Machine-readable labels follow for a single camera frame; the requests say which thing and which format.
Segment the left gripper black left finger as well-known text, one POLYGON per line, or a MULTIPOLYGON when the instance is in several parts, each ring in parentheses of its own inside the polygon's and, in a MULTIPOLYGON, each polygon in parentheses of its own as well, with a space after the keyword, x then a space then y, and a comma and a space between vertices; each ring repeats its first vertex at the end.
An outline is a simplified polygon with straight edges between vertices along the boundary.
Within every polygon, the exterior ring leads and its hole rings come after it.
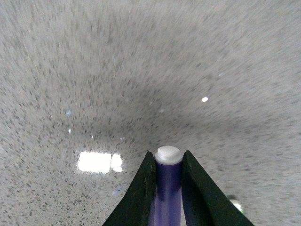
POLYGON ((155 158, 147 151, 124 197, 109 215, 104 226, 154 225, 156 197, 155 158))

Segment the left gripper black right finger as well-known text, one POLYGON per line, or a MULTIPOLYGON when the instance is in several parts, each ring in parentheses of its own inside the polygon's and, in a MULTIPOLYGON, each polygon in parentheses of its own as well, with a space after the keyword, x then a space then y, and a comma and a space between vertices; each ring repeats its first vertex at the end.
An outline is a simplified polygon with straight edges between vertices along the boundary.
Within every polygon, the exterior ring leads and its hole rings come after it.
POLYGON ((183 156, 181 180, 186 225, 253 225, 227 198, 189 150, 183 156))

